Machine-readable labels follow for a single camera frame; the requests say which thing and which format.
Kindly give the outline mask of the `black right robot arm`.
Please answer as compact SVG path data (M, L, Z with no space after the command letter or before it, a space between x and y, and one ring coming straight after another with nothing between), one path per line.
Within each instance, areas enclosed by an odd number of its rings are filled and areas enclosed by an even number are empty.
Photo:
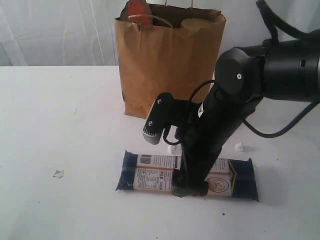
M263 98L307 102L287 126L263 133L247 121ZM213 87L200 104L188 101L176 136L182 147L180 170L172 175L172 194L205 196L206 177L222 147L244 124L256 135L272 139L292 129L320 102L320 37L268 40L262 45L234 47L215 66Z

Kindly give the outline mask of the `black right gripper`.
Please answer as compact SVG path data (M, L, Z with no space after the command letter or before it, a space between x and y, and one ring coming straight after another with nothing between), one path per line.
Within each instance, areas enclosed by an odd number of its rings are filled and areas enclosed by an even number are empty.
M241 117L252 114L257 105L257 97L235 102L216 84L211 88L200 105L203 113L198 115L192 111L183 129L182 166L172 172L172 195L204 197L208 194L209 184L205 178L223 145L241 125Z

